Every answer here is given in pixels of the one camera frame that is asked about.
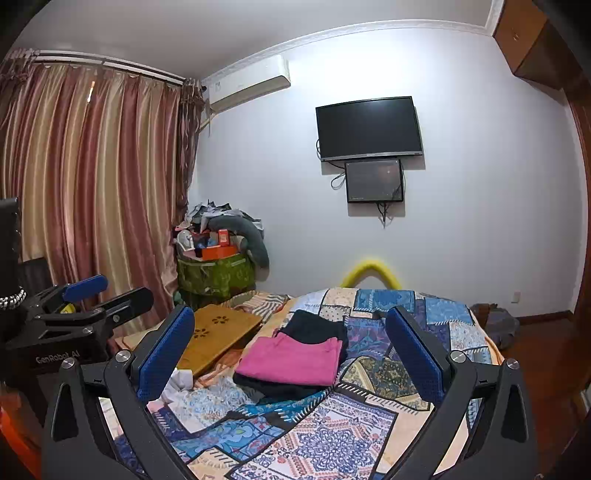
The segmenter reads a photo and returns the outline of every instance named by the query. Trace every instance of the pink shirt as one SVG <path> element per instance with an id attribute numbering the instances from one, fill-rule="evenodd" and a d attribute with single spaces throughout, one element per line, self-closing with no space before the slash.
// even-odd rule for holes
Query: pink shirt
<path id="1" fill-rule="evenodd" d="M 342 343 L 332 337 L 309 345 L 285 333 L 260 337 L 240 360 L 236 372 L 268 382 L 328 387 L 335 381 Z"/>

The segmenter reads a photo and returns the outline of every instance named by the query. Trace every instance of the wooden floor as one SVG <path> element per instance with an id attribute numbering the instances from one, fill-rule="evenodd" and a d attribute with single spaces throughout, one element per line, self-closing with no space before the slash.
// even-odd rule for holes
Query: wooden floor
<path id="1" fill-rule="evenodd" d="M 581 421 L 573 398 L 589 376 L 588 338 L 569 320 L 556 320 L 521 326 L 514 345 L 502 351 L 519 361 L 529 390 L 540 473 L 554 465 Z"/>

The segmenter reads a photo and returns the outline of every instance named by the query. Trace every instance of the wall-mounted television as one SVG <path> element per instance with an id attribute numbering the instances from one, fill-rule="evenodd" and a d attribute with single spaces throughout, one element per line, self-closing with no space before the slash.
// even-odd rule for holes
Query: wall-mounted television
<path id="1" fill-rule="evenodd" d="M 349 203 L 404 201 L 402 165 L 397 158 L 346 162 L 345 180 Z"/>
<path id="2" fill-rule="evenodd" d="M 319 106 L 316 122 L 323 161 L 423 153 L 412 97 Z"/>

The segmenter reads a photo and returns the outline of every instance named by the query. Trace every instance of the orange box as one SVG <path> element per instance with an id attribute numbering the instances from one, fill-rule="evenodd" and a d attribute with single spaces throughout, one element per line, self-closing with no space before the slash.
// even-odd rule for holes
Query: orange box
<path id="1" fill-rule="evenodd" d="M 217 260 L 219 258 L 231 257 L 237 253 L 238 249 L 234 245 L 228 245 L 226 247 L 216 245 L 215 247 L 203 248 L 201 250 L 201 258 L 202 260 Z"/>
<path id="2" fill-rule="evenodd" d="M 227 229 L 223 228 L 217 231 L 217 242 L 221 247 L 230 245 L 230 235 Z"/>

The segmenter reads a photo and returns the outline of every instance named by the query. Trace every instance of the blue gripper pad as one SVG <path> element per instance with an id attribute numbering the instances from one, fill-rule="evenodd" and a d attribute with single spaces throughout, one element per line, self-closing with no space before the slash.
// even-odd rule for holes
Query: blue gripper pad
<path id="1" fill-rule="evenodd" d="M 108 286 L 109 281 L 107 277 L 104 275 L 95 275 L 94 277 L 68 285 L 64 293 L 61 294 L 61 297 L 68 303 L 77 303 L 105 291 Z"/>
<path id="2" fill-rule="evenodd" d="M 189 307 L 185 307 L 139 369 L 137 396 L 140 401 L 156 400 L 162 394 L 194 330 L 195 316 Z"/>
<path id="3" fill-rule="evenodd" d="M 419 395 L 438 407 L 445 395 L 441 370 L 396 309 L 388 310 L 384 323 L 388 338 Z"/>

